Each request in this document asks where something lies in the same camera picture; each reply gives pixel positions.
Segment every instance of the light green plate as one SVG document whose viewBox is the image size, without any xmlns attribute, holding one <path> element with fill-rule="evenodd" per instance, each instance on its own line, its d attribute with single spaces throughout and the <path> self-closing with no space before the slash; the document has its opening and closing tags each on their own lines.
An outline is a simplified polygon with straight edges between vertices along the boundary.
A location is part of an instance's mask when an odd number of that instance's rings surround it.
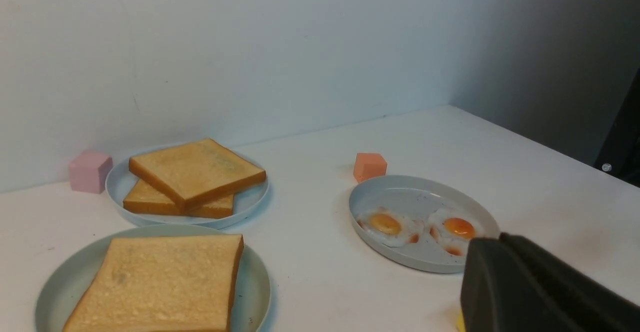
<svg viewBox="0 0 640 332">
<path fill-rule="evenodd" d="M 46 281 L 36 303 L 36 331 L 62 331 L 71 311 L 100 269 L 112 238 L 220 234 L 222 232 L 199 225 L 159 224 L 128 229 L 89 244 L 62 263 Z M 272 287 L 265 264 L 245 245 L 235 282 L 231 332 L 260 331 L 269 312 L 271 295 Z"/>
</svg>

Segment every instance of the plate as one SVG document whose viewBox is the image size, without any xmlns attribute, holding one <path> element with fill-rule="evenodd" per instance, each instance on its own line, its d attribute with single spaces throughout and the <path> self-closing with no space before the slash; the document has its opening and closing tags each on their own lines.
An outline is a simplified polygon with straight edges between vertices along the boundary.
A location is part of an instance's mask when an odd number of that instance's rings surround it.
<svg viewBox="0 0 640 332">
<path fill-rule="evenodd" d="M 188 224 L 160 224 L 128 229 L 102 238 L 69 257 L 53 272 L 36 302 L 36 332 L 61 332 L 100 269 L 114 237 L 219 235 L 215 229 Z M 265 264 L 245 245 L 240 258 L 235 298 L 231 310 L 231 332 L 256 332 L 269 312 L 272 286 Z"/>
<path fill-rule="evenodd" d="M 464 271 L 466 258 L 445 252 L 427 232 L 423 232 L 418 243 L 387 247 L 357 222 L 360 214 L 379 207 L 421 221 L 441 207 L 450 207 L 476 220 L 484 228 L 485 237 L 500 235 L 491 213 L 473 198 L 445 184 L 409 175 L 383 175 L 358 184 L 349 196 L 351 222 L 357 234 L 387 259 L 421 271 L 459 273 Z"/>
<path fill-rule="evenodd" d="M 143 150 L 142 152 L 140 152 L 140 154 L 162 150 L 163 148 L 172 146 L 178 146 L 178 144 L 154 147 L 148 150 Z M 263 168 L 253 159 L 241 153 L 235 152 L 235 150 L 234 154 L 242 157 L 243 159 L 258 166 L 259 168 Z M 118 213 L 136 226 L 180 224 L 201 225 L 204 227 L 221 230 L 223 228 L 230 227 L 231 225 L 235 225 L 236 223 L 249 217 L 249 215 L 255 212 L 256 209 L 258 209 L 258 206 L 260 205 L 262 200 L 265 199 L 265 196 L 269 191 L 269 175 L 267 174 L 267 179 L 265 180 L 265 182 L 242 191 L 241 193 L 236 193 L 235 197 L 233 198 L 233 214 L 231 216 L 226 216 L 225 218 L 215 219 L 193 216 L 150 215 L 132 213 L 124 209 L 124 207 L 122 206 L 122 201 L 128 195 L 129 191 L 131 191 L 137 181 L 138 177 L 136 177 L 129 171 L 129 159 L 127 158 L 121 163 L 116 164 L 111 169 L 111 171 L 109 171 L 105 182 L 107 195 L 109 195 L 109 198 L 114 202 Z"/>
</svg>

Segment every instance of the toast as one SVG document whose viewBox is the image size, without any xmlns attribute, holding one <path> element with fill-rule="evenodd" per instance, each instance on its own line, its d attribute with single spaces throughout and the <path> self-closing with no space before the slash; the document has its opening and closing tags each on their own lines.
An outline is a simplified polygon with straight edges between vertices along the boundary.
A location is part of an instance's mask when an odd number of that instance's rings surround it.
<svg viewBox="0 0 640 332">
<path fill-rule="evenodd" d="M 229 332 L 242 234 L 114 238 L 62 332 Z"/>
<path fill-rule="evenodd" d="M 133 156 L 128 170 L 187 212 L 261 184 L 265 170 L 210 138 Z"/>
<path fill-rule="evenodd" d="M 176 203 L 150 184 L 139 179 L 122 201 L 124 209 L 135 214 L 225 218 L 234 213 L 234 195 L 209 202 L 193 211 L 181 212 Z"/>
</svg>

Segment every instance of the fried egg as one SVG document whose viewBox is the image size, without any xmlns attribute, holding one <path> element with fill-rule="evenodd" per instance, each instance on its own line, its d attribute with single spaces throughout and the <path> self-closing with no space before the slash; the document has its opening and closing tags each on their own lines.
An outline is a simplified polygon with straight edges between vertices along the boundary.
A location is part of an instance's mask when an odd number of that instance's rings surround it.
<svg viewBox="0 0 640 332">
<path fill-rule="evenodd" d="M 448 254 L 460 257 L 467 255 L 471 239 L 485 234 L 477 220 L 448 207 L 442 207 L 427 217 L 425 231 Z"/>
<path fill-rule="evenodd" d="M 356 220 L 363 230 L 388 247 L 417 243 L 425 230 L 422 220 L 412 220 L 385 207 L 361 213 Z"/>
</svg>

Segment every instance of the white table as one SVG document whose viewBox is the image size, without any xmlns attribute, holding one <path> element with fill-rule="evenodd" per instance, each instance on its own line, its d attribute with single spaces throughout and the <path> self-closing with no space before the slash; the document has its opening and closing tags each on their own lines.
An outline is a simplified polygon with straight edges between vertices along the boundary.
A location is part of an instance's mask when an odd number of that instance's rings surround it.
<svg viewBox="0 0 640 332">
<path fill-rule="evenodd" d="M 267 170 L 272 200 L 231 227 L 274 281 L 276 332 L 454 331 L 462 276 L 380 256 L 348 221 L 357 152 L 388 174 L 447 184 L 586 275 L 640 303 L 640 190 L 518 134 L 443 106 L 242 146 Z M 59 264 L 133 226 L 108 196 L 66 182 L 0 195 L 0 326 L 33 327 L 38 293 Z"/>
</svg>

